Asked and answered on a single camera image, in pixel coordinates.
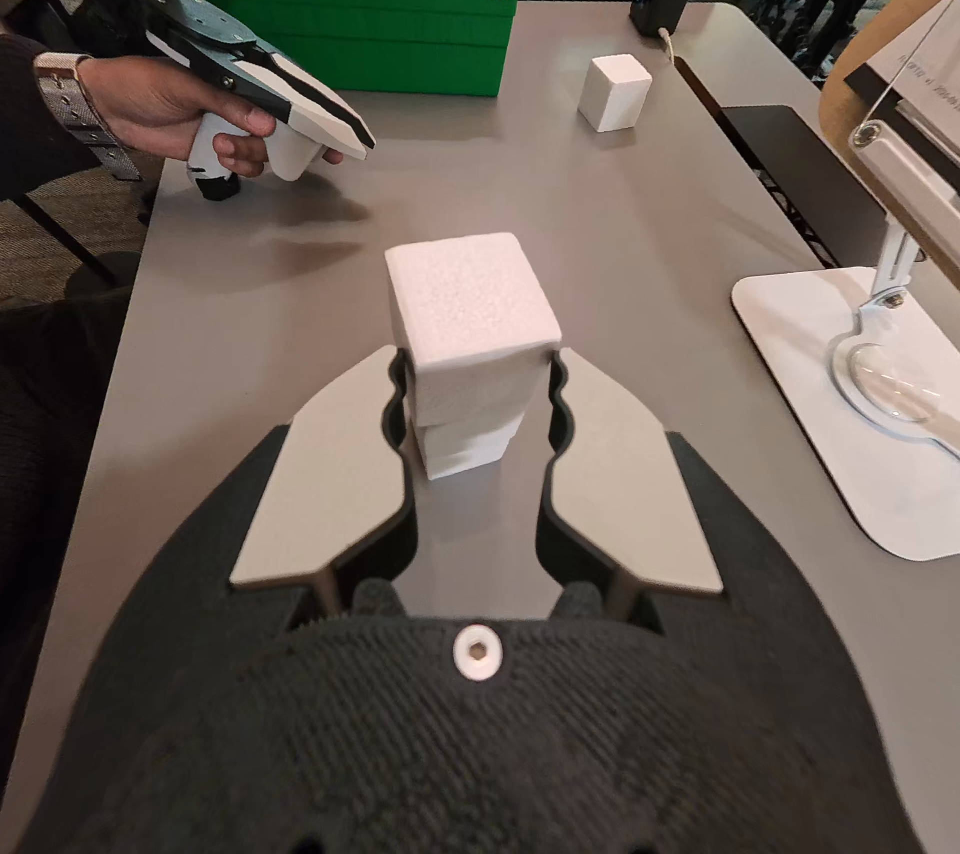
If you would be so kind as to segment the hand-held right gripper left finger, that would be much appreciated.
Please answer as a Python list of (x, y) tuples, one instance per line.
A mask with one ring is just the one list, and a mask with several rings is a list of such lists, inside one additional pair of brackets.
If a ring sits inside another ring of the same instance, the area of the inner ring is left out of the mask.
[(325, 613), (362, 581), (412, 563), (418, 521), (406, 437), (406, 361), (388, 344), (292, 418), (229, 577), (254, 590), (301, 586)]

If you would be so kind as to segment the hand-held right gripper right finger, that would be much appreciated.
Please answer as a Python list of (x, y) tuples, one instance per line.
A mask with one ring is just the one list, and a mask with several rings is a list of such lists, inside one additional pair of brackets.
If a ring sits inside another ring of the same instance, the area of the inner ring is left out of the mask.
[(551, 359), (547, 462), (536, 558), (565, 587), (586, 582), (626, 620), (651, 592), (719, 597), (721, 573), (660, 420), (569, 347)]

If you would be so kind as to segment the white foam cube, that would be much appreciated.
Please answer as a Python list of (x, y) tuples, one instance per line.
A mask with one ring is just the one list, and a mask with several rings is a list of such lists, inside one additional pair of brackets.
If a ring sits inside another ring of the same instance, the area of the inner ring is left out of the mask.
[(414, 430), (426, 476), (437, 480), (502, 458), (524, 414), (478, 417)]
[(412, 243), (388, 249), (385, 261), (416, 426), (522, 415), (562, 333), (518, 239)]
[(596, 133), (629, 130), (639, 121), (653, 78), (629, 53), (593, 58), (578, 110)]

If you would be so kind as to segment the dark desk panel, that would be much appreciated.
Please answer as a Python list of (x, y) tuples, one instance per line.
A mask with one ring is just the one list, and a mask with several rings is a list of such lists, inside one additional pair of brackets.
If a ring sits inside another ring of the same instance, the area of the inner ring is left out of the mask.
[(734, 106), (716, 120), (823, 262), (879, 264), (885, 210), (801, 115), (786, 105)]

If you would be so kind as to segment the grey desk with dark panel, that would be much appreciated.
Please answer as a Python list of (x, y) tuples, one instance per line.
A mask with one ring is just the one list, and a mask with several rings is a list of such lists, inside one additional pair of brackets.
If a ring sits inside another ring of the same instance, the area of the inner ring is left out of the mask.
[[(821, 132), (818, 119), (820, 91), (737, 7), (725, 3), (690, 4), (680, 17), (672, 44), (680, 74), (717, 125), (716, 117), (721, 108), (786, 105), (801, 115), (831, 148)], [(821, 260), (821, 250), (817, 245), (809, 244), (796, 230), (782, 200), (774, 199), (769, 188), (762, 185), (760, 175), (745, 163), (820, 263), (827, 268), (842, 268)]]

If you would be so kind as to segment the person's left hand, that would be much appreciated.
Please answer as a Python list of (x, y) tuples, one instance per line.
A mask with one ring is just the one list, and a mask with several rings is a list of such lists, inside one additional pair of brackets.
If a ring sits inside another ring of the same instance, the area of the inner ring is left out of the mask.
[(243, 98), (210, 86), (167, 59), (87, 58), (77, 71), (87, 100), (114, 139), (127, 148), (185, 162), (204, 117), (212, 114), (240, 130), (214, 138), (218, 162), (240, 177), (263, 173), (268, 161), (265, 140), (277, 123)]

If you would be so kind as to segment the green plastic bin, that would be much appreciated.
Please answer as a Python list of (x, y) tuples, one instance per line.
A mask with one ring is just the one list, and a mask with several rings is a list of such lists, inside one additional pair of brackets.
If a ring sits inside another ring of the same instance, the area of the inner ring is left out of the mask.
[(343, 91), (496, 97), (518, 0), (207, 0)]

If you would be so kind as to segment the patterned wristband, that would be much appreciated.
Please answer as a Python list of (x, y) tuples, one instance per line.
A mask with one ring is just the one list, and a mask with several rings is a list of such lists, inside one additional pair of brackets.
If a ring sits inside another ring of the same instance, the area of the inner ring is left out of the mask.
[(45, 104), (74, 140), (86, 148), (115, 180), (139, 183), (142, 175), (89, 100), (79, 74), (89, 60), (83, 53), (42, 52), (32, 68)]

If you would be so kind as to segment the wooden document stand white base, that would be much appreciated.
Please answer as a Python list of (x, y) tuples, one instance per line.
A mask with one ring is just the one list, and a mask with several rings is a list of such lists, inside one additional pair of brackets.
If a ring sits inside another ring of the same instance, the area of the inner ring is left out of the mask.
[[(959, 146), (909, 118), (868, 62), (940, 1), (892, 0), (822, 90), (822, 132), (886, 212), (878, 265), (749, 277), (730, 296), (854, 520), (913, 562), (959, 553), (958, 348), (907, 290), (918, 251), (958, 288)], [(861, 343), (922, 367), (939, 413), (906, 424), (876, 411), (847, 368)]]

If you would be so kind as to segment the person's legs in black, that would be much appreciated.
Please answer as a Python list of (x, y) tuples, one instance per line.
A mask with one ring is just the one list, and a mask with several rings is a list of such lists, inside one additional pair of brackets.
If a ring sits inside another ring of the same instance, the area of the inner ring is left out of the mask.
[(2, 793), (132, 291), (2, 304)]

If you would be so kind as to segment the printed paper sheets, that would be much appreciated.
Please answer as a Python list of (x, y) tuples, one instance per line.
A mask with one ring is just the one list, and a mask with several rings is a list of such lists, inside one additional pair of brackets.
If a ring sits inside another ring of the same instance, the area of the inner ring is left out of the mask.
[(959, 0), (941, 0), (869, 59), (916, 119), (959, 146)]

